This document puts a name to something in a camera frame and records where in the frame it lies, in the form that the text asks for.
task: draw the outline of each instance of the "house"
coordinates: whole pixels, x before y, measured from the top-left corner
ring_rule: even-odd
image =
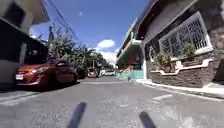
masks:
[[[135,37],[142,40],[147,79],[196,88],[222,82],[223,5],[223,0],[152,0]],[[186,44],[194,48],[193,56],[188,56]],[[158,66],[161,55],[170,58],[170,70]]]
[[[14,74],[34,49],[46,54],[46,48],[28,35],[30,26],[49,20],[43,0],[0,1],[0,89],[13,86]]]
[[[120,73],[117,73],[117,77],[121,79],[136,80],[144,78],[141,40],[136,40],[135,36],[138,21],[139,20],[136,19],[129,28],[116,56],[116,65],[120,70]]]

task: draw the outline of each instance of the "window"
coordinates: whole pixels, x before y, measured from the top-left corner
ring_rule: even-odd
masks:
[[[193,42],[196,50],[201,53],[206,52],[202,49],[212,49],[200,12],[195,13],[159,40],[161,51],[173,57],[183,56],[184,44],[188,42]]]
[[[17,4],[12,3],[6,11],[4,18],[17,27],[20,27],[24,16],[25,12]]]

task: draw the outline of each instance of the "curb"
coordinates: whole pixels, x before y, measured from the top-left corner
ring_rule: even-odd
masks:
[[[199,90],[192,91],[192,90],[184,90],[184,89],[177,89],[177,88],[174,89],[174,87],[170,87],[170,85],[162,85],[162,84],[156,84],[156,83],[143,83],[143,82],[136,82],[136,83],[140,83],[148,87],[156,87],[156,88],[167,89],[167,90],[177,91],[177,92],[182,92],[187,94],[193,94],[193,95],[199,95],[199,96],[217,98],[217,99],[224,99],[224,93],[219,94],[219,93],[211,93],[211,92],[205,92],[205,91],[199,91]]]

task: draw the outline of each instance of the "concrete road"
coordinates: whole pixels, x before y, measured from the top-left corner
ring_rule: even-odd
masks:
[[[224,127],[222,100],[149,88],[114,77],[87,79],[44,93],[24,92],[18,98],[18,93],[14,94],[9,95],[14,98],[0,97],[0,128],[66,128],[80,102],[86,103],[80,128],[143,128],[142,122],[157,128]]]

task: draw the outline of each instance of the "car headlight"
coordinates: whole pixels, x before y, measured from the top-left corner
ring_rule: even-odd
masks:
[[[43,73],[43,72],[47,71],[48,69],[49,69],[48,67],[41,67],[41,68],[34,69],[31,72],[32,73]]]

